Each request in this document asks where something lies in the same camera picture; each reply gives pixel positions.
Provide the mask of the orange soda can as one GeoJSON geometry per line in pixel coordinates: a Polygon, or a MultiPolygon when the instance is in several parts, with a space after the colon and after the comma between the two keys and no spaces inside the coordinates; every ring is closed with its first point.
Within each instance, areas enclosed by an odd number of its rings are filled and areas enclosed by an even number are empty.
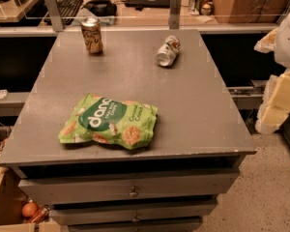
{"type": "Polygon", "coordinates": [[[90,54],[99,54],[103,50],[101,23],[95,17],[86,17],[81,23],[85,46],[90,54]]]}

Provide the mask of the green chip bag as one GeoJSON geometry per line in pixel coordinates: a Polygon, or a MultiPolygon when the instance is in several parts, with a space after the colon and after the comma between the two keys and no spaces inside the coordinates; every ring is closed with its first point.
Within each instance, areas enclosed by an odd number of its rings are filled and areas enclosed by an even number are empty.
{"type": "Polygon", "coordinates": [[[95,141],[132,150],[153,139],[158,109],[139,101],[115,101],[87,94],[59,132],[63,144],[95,141]]]}

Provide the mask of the grey drawer cabinet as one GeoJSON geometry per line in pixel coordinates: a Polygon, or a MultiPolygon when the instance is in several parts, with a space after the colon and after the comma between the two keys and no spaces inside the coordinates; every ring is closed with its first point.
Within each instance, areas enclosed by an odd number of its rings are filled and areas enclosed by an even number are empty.
{"type": "Polygon", "coordinates": [[[103,53],[61,33],[0,156],[65,232],[192,232],[254,152],[200,34],[107,31],[103,53]]]}

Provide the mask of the black laptop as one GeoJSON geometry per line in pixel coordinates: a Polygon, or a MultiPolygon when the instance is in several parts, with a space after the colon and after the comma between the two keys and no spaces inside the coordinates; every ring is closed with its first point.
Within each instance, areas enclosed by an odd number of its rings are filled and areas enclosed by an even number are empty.
{"type": "Polygon", "coordinates": [[[126,0],[126,7],[169,8],[170,0],[126,0]]]}

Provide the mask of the black headphones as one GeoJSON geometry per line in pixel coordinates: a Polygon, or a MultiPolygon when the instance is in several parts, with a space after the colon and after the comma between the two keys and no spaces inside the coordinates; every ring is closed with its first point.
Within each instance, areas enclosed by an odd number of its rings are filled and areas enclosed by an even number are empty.
{"type": "Polygon", "coordinates": [[[95,16],[115,16],[117,6],[110,0],[91,0],[84,5],[95,16]]]}

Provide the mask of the small jar on desk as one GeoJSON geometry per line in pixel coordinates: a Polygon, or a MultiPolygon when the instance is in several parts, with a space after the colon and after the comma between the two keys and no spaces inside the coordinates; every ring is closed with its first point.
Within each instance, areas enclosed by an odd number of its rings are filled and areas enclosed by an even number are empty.
{"type": "Polygon", "coordinates": [[[212,12],[212,7],[210,4],[204,4],[202,7],[201,7],[201,14],[202,15],[210,15],[212,12]]]}

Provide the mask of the black keyboard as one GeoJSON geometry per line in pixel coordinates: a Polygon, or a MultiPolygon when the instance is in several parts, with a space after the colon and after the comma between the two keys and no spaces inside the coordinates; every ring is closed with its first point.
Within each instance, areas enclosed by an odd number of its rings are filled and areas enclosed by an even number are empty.
{"type": "Polygon", "coordinates": [[[58,0],[56,3],[52,3],[51,10],[57,6],[59,16],[64,25],[71,25],[78,11],[82,7],[84,0],[58,0]]]}

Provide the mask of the yellow foam padding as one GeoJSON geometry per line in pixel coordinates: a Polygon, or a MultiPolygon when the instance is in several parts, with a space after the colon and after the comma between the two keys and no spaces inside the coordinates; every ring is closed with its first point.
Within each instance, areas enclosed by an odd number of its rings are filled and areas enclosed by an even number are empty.
{"type": "Polygon", "coordinates": [[[254,49],[261,53],[272,51],[275,61],[285,68],[283,74],[270,75],[257,113],[256,130],[269,134],[278,130],[290,115],[290,35],[284,36],[276,28],[258,41],[254,49]]]}

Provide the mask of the red bottle in box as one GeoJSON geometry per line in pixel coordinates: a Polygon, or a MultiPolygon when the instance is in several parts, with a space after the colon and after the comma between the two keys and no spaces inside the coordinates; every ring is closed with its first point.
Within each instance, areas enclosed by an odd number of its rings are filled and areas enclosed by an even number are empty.
{"type": "Polygon", "coordinates": [[[38,211],[27,220],[27,222],[38,224],[48,217],[49,211],[50,209],[48,206],[41,206],[38,211]]]}

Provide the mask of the orange ball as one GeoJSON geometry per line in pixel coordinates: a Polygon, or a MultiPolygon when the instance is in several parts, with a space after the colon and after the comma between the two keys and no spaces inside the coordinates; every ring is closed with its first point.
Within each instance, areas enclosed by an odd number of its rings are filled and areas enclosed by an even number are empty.
{"type": "Polygon", "coordinates": [[[28,202],[22,207],[21,212],[25,218],[29,218],[32,215],[34,215],[38,211],[38,209],[39,209],[39,206],[37,203],[28,202]]]}

